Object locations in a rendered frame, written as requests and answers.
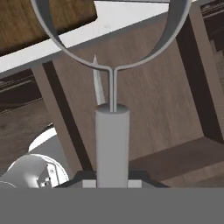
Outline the wooden cutting board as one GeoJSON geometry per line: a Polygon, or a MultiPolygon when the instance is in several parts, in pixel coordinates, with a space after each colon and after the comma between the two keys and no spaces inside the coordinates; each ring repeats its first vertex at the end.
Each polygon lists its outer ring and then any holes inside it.
{"type": "MultiPolygon", "coordinates": [[[[44,0],[60,35],[94,22],[94,0],[44,0]]],[[[49,39],[32,8],[31,0],[0,0],[0,57],[49,39]]]]}

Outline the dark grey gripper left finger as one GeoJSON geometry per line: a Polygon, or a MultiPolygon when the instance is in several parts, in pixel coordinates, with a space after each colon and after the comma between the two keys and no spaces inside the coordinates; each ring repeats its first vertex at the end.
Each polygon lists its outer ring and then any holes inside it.
{"type": "Polygon", "coordinates": [[[74,177],[67,182],[57,185],[57,188],[83,188],[84,180],[96,180],[95,171],[77,171],[74,177]]]}

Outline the grey metal peeler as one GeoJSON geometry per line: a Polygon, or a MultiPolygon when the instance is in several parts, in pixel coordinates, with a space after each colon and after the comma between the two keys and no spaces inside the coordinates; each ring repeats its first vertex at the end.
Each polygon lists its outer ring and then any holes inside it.
{"type": "Polygon", "coordinates": [[[179,34],[191,8],[192,0],[169,0],[168,18],[161,38],[138,62],[117,66],[97,65],[72,54],[60,40],[50,12],[49,0],[31,0],[42,28],[66,55],[94,70],[108,73],[108,102],[95,111],[96,186],[126,188],[129,186],[130,110],[117,103],[117,76],[122,70],[138,67],[156,58],[179,34]]]}

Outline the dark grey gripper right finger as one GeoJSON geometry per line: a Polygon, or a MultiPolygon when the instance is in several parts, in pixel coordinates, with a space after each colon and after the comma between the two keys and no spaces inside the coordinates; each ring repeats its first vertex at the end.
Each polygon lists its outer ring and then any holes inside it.
{"type": "Polygon", "coordinates": [[[161,182],[158,182],[150,177],[147,171],[130,171],[128,188],[168,188],[161,182]]]}

